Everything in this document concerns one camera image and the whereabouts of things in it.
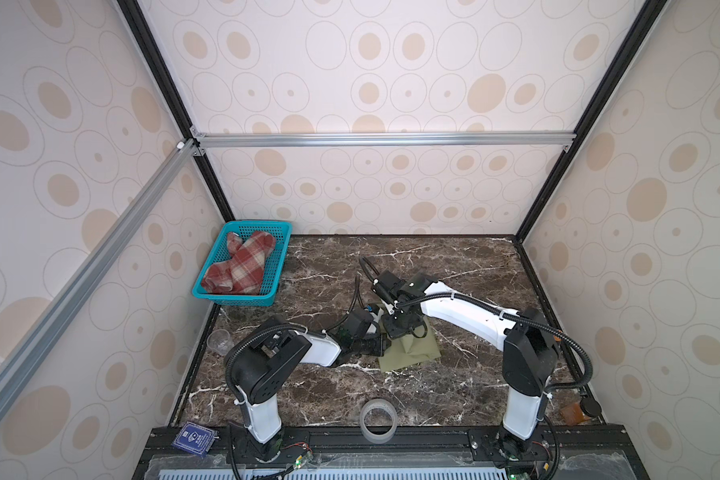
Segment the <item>small jar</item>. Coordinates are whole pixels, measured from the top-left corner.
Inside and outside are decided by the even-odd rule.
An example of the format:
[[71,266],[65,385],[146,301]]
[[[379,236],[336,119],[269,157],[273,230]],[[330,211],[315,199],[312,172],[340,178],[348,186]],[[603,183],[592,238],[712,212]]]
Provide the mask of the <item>small jar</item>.
[[576,426],[587,420],[600,416],[603,409],[600,404],[592,397],[581,398],[578,402],[573,402],[568,406],[560,409],[560,414],[568,426]]

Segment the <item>robotic arm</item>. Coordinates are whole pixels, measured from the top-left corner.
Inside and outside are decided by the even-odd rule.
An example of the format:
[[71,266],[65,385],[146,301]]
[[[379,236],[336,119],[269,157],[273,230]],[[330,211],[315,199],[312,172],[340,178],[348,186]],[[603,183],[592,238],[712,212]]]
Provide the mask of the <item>robotic arm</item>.
[[[560,355],[557,337],[572,340],[550,327],[538,310],[519,313],[502,309],[425,274],[416,274],[410,280],[399,279],[388,270],[379,274],[363,260],[363,269],[384,310],[372,306],[353,310],[329,332],[308,332],[304,326],[274,316],[225,357],[227,384],[235,394],[235,404],[242,409],[245,427],[255,439],[258,458],[266,461],[279,450],[282,422],[276,393],[299,363],[336,367],[356,355],[383,356],[389,338],[407,335],[424,325],[422,315],[460,326],[504,353],[502,373],[510,390],[498,446],[508,458],[520,458],[528,450],[530,436],[544,416],[552,390],[577,388],[589,381],[591,364],[579,347],[574,349],[584,361],[584,378],[570,384],[549,384]],[[386,333],[381,333],[380,323]]]

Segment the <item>roll of tape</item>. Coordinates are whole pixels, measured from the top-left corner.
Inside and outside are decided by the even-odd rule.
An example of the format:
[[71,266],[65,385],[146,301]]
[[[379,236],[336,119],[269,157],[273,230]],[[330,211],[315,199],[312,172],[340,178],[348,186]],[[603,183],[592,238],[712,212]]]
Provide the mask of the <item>roll of tape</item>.
[[[384,410],[387,414],[389,414],[389,417],[392,419],[392,427],[390,427],[388,432],[385,432],[381,435],[370,433],[368,428],[365,426],[365,416],[371,410]],[[362,406],[362,408],[360,408],[360,431],[362,432],[362,436],[364,436],[365,439],[368,440],[370,443],[389,442],[389,439],[394,436],[394,431],[397,429],[398,413],[394,410],[394,407],[390,402],[387,402],[382,398],[374,398],[373,400],[370,400],[368,403]]]

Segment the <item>logo on blue box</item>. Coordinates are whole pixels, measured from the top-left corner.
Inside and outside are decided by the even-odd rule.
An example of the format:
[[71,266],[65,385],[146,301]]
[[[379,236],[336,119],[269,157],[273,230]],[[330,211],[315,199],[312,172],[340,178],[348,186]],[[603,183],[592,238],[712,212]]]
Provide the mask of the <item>logo on blue box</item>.
[[216,430],[187,422],[171,445],[194,455],[205,456],[216,438]]

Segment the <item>red plaid cloth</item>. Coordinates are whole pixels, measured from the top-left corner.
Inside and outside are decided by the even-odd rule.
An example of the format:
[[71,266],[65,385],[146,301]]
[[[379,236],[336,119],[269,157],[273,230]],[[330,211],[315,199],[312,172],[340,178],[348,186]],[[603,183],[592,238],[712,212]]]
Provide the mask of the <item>red plaid cloth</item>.
[[227,236],[227,248],[232,258],[208,267],[200,284],[206,292],[217,295],[259,293],[264,280],[264,263],[275,249],[275,237],[267,232],[257,231],[239,246],[237,240],[230,239],[230,235]]

